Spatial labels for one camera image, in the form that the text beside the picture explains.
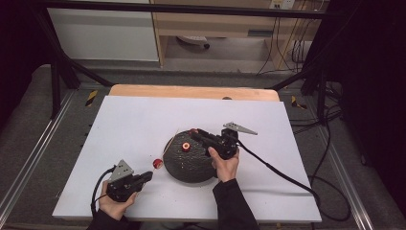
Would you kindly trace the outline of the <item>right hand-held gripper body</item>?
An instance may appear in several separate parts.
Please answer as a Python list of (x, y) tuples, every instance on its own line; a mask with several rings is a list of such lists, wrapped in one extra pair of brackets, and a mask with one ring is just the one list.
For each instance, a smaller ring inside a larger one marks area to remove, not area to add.
[(258, 134), (254, 130), (230, 122), (223, 126), (219, 135), (209, 134), (211, 140), (210, 147), (214, 148), (222, 159), (230, 159), (237, 153), (238, 135), (240, 133)]

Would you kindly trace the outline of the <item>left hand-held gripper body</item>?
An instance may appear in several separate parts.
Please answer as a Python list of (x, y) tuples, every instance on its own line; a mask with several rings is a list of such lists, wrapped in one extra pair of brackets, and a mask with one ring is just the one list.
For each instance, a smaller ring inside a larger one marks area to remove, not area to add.
[(118, 163), (107, 182), (106, 193), (117, 202), (126, 202), (131, 195), (140, 192), (144, 185), (143, 177), (135, 174), (124, 160)]

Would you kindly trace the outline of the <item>black round plate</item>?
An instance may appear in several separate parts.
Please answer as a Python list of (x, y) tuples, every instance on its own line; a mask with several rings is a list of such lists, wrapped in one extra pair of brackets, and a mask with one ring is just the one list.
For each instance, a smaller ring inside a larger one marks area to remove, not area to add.
[[(185, 142), (191, 145), (187, 152), (182, 151)], [(164, 156), (164, 166), (172, 177), (184, 183), (202, 183), (216, 177), (212, 158), (206, 155), (206, 150), (187, 131), (175, 136)]]

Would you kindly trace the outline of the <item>person's left hand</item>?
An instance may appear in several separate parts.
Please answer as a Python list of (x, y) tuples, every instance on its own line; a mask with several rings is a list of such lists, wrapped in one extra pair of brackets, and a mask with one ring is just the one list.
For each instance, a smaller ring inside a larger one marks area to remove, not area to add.
[(126, 202), (117, 202), (107, 195), (107, 181), (103, 181), (99, 208), (115, 220), (121, 220), (128, 207), (134, 204), (137, 193), (133, 193)]

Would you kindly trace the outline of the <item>person's right hand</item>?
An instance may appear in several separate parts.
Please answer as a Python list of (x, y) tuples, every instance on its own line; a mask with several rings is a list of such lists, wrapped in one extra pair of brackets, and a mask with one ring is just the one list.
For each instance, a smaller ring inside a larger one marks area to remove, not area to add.
[(235, 179), (237, 176), (237, 167), (239, 163), (239, 151), (230, 159), (224, 160), (219, 153), (212, 147), (208, 147), (209, 155), (212, 158), (212, 166), (216, 170), (219, 181), (227, 182)]

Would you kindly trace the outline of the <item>light wooden table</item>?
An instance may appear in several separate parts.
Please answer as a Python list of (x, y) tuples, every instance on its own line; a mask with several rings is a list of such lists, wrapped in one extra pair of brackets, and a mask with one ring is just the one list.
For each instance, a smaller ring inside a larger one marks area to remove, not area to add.
[(275, 90), (244, 87), (201, 87), (175, 85), (116, 84), (111, 87), (110, 96), (195, 98), (278, 102)]

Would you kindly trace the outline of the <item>yellow black tape strip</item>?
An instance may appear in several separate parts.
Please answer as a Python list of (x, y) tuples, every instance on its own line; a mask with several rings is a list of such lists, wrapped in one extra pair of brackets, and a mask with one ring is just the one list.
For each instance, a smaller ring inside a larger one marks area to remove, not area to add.
[(307, 106), (305, 104), (298, 103), (295, 96), (291, 96), (291, 105), (293, 107), (299, 107), (300, 109), (307, 109)]
[(98, 90), (92, 90), (86, 100), (85, 106), (91, 106), (98, 94)]

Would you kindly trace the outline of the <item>white device with black wheel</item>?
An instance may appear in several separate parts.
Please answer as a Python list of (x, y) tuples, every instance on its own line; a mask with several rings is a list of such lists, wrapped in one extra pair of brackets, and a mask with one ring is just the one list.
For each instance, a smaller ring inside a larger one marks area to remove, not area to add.
[(210, 44), (205, 36), (178, 36), (178, 39), (192, 45), (203, 46), (205, 49), (210, 48)]

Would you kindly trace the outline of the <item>light wooden desk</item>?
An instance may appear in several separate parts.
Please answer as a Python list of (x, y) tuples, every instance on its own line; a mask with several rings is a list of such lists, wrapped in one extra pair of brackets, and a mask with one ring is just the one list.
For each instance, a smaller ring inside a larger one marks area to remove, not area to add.
[[(149, 0), (152, 4), (195, 5), (233, 8), (270, 8), (271, 0)], [(295, 0), (292, 10), (312, 11), (318, 8), (311, 0)], [(276, 69), (287, 66), (294, 42), (311, 41), (319, 29), (318, 19), (251, 17), (159, 13), (153, 15), (155, 32), (164, 36), (253, 37), (263, 38)]]

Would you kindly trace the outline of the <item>white cabinet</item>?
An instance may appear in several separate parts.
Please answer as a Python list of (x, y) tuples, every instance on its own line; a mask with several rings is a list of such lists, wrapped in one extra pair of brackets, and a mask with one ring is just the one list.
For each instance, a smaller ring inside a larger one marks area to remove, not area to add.
[(159, 59), (150, 12), (48, 9), (48, 13), (70, 58)]

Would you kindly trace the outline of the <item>white power outlet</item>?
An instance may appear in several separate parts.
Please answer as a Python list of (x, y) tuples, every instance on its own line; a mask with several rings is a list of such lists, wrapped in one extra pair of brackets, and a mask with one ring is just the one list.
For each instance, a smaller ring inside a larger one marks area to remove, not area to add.
[(292, 10), (295, 0), (271, 0), (270, 8), (276, 10)]

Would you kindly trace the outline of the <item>dark curtain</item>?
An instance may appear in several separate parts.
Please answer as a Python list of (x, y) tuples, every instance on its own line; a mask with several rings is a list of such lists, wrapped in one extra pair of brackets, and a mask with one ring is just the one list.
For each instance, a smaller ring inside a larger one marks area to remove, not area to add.
[(346, 114), (406, 218), (406, 0), (362, 0), (335, 47)]
[(0, 0), (0, 130), (48, 62), (44, 38), (27, 0)]

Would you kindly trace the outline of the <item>aluminium floor rail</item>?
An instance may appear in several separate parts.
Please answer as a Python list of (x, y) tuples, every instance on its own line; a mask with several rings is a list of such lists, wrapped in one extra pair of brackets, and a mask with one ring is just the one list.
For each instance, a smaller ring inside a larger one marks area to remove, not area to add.
[(352, 183), (350, 174), (348, 173), (343, 161), (341, 160), (337, 149), (333, 145), (332, 140), (329, 139), (330, 134), (327, 132), (327, 128), (321, 126), (318, 127), (318, 131), (321, 138), (323, 139), (324, 144), (327, 146), (329, 162), (336, 174), (342, 191), (349, 201), (351, 213), (355, 220), (355, 223), (358, 226), (358, 229), (373, 230), (373, 224), (370, 216), (366, 211), (365, 206), (359, 194), (357, 193), (354, 184)]
[(30, 177), (34, 172), (34, 169), (36, 168), (64, 115), (66, 114), (66, 111), (68, 110), (75, 94), (76, 90), (69, 90), (63, 97), (63, 100), (61, 102), (61, 109), (56, 114), (55, 118), (51, 119), (46, 125), (38, 141), (35, 143), (34, 148), (30, 152), (30, 155), (19, 171), (17, 177), (14, 179), (5, 197), (0, 202), (0, 226), (4, 225), (7, 221), (7, 218), (9, 217), (15, 203), (21, 196), (26, 184), (28, 183)]

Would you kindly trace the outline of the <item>black metal frame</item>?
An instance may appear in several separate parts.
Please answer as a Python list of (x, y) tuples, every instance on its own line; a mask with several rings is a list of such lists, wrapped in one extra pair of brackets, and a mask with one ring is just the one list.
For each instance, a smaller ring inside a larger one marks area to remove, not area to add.
[(75, 1), (75, 0), (28, 0), (27, 5), (33, 12), (36, 23), (45, 34), (49, 43), (52, 58), (52, 87), (53, 87), (53, 114), (55, 117), (60, 110), (60, 96), (58, 76), (62, 76), (65, 84), (71, 89), (78, 89), (80, 81), (74, 70), (94, 80), (95, 82), (111, 87), (113, 82), (105, 80), (81, 64), (72, 60), (65, 54), (56, 37), (52, 24), (44, 19), (44, 11), (52, 9), (112, 11), (112, 12), (159, 12), (159, 13), (183, 13), (183, 14), (207, 14), (207, 15), (232, 15), (251, 17), (274, 17), (274, 18), (304, 18), (304, 19), (332, 19), (342, 18), (340, 12), (326, 11), (288, 11), (288, 10), (262, 10), (253, 8), (233, 8), (195, 5), (172, 5), (172, 4), (149, 4), (149, 3), (123, 3), (101, 1)]

